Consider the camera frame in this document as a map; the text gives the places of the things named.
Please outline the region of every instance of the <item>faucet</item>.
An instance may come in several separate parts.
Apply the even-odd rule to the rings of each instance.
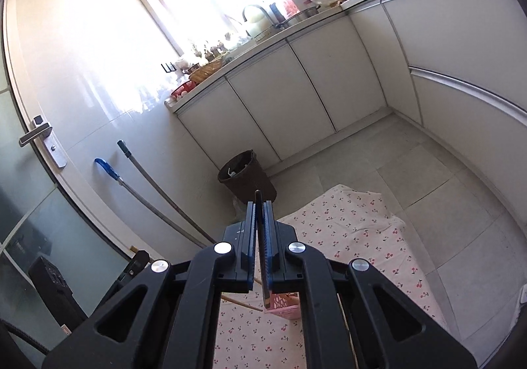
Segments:
[[[260,5],[247,5],[246,7],[243,8],[242,12],[241,12],[241,16],[243,17],[243,20],[244,22],[247,22],[247,18],[245,17],[245,10],[249,7],[249,6],[253,6],[255,8],[258,8],[260,9],[263,14],[267,17],[267,19],[269,20],[269,22],[271,23],[271,25],[275,26],[276,24],[273,22],[273,20],[271,19],[270,15],[267,13],[267,11],[265,9],[263,9],[262,6]]]

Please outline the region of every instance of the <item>cooking pot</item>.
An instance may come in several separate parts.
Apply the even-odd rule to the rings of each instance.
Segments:
[[[279,26],[283,28],[288,28],[291,26],[294,26],[295,24],[298,24],[301,21],[304,21],[307,18],[313,17],[314,15],[318,14],[318,9],[320,6],[312,6],[311,8],[307,8],[295,15],[293,15],[291,18],[285,20],[284,22],[278,24]]]

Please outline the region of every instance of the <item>cherry print cloth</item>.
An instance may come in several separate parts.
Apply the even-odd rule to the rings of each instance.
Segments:
[[[299,241],[319,249],[328,259],[345,263],[357,257],[367,259],[447,329],[429,284],[404,240],[405,223],[388,211],[381,194],[355,192],[340,184],[280,222],[292,225]],[[258,263],[255,271],[260,278]],[[230,296],[263,308],[262,289],[257,283],[251,293]],[[305,369],[302,321],[222,301],[214,368]]]

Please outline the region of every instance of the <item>woven basket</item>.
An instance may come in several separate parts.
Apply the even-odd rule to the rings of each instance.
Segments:
[[[202,81],[207,79],[209,76],[212,76],[213,73],[217,72],[221,68],[221,57],[216,58],[214,61],[211,61],[209,64],[205,64],[200,67],[198,70],[192,72],[189,76],[189,79],[196,84],[201,84]]]
[[[269,309],[263,309],[263,312],[267,314],[274,314],[288,320],[296,320],[301,318],[300,313],[300,300],[296,294],[291,293],[280,293],[275,295],[270,294],[271,307]]]

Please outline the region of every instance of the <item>pink basket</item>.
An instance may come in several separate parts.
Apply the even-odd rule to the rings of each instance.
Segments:
[[[296,320],[301,317],[300,300],[296,293],[270,294],[271,307],[263,309],[266,314],[274,314],[288,320]]]

